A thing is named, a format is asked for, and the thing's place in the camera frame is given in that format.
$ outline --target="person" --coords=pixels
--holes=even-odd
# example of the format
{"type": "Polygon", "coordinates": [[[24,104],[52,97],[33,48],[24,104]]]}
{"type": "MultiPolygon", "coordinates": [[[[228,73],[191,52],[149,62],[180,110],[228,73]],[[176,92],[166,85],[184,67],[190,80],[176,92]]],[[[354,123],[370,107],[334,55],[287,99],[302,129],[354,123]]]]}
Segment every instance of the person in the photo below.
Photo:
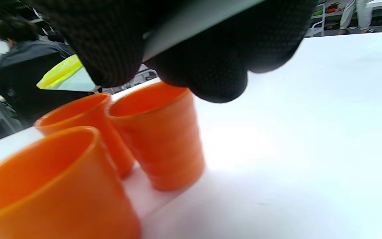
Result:
{"type": "Polygon", "coordinates": [[[10,16],[1,20],[0,41],[9,47],[9,51],[0,56],[0,68],[55,52],[63,58],[74,54],[69,45],[40,41],[36,25],[24,18],[10,16]]]}
{"type": "Polygon", "coordinates": [[[340,30],[338,31],[338,35],[345,35],[350,33],[347,30],[347,27],[350,24],[355,9],[357,9],[360,33],[375,32],[374,29],[369,27],[372,18],[372,8],[366,7],[367,2],[369,2],[369,0],[349,0],[346,7],[344,8],[343,15],[341,16],[340,30]]]}

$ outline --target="gray sleeve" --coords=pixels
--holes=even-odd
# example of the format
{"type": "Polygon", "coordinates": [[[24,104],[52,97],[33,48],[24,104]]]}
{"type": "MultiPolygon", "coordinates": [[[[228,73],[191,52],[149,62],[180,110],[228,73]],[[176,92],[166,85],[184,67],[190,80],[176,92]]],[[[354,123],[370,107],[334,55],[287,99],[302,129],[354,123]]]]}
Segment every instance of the gray sleeve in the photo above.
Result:
{"type": "Polygon", "coordinates": [[[74,52],[74,50],[69,46],[69,45],[66,45],[66,44],[62,44],[62,43],[59,43],[59,42],[55,42],[55,44],[57,45],[57,47],[59,48],[59,51],[60,51],[60,54],[67,58],[69,56],[72,56],[74,54],[76,54],[74,52]]]}

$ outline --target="dark jacket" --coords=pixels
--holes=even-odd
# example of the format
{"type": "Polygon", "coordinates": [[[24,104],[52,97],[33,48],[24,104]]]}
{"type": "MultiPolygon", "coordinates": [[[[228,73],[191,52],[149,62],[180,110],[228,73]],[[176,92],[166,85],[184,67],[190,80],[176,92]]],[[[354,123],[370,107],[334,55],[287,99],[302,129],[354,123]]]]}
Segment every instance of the dark jacket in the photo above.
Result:
{"type": "Polygon", "coordinates": [[[8,53],[0,57],[0,68],[55,52],[60,53],[63,58],[67,58],[74,54],[74,51],[70,46],[59,42],[18,42],[11,47],[8,53]]]}

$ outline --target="yellow-green object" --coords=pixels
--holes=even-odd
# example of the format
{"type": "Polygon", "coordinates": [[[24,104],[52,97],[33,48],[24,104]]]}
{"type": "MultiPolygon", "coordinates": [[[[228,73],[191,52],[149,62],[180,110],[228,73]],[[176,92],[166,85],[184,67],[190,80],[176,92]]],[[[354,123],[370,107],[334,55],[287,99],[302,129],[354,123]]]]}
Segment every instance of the yellow-green object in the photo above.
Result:
{"type": "Polygon", "coordinates": [[[83,65],[78,56],[70,56],[48,71],[36,86],[39,89],[56,89],[81,68],[83,65]]]}

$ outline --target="person's leg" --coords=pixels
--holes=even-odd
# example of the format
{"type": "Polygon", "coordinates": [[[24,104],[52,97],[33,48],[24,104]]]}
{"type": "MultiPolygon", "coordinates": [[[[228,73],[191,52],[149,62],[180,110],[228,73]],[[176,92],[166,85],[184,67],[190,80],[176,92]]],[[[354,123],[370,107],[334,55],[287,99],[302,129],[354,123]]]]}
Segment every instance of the person's leg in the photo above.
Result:
{"type": "Polygon", "coordinates": [[[357,18],[359,20],[359,28],[362,33],[367,32],[372,20],[372,8],[367,8],[368,0],[356,0],[357,18]]]}
{"type": "Polygon", "coordinates": [[[341,15],[340,30],[338,31],[339,35],[347,32],[347,27],[350,24],[351,17],[353,16],[355,9],[356,9],[356,0],[349,0],[346,7],[344,8],[343,15],[341,15]]]}

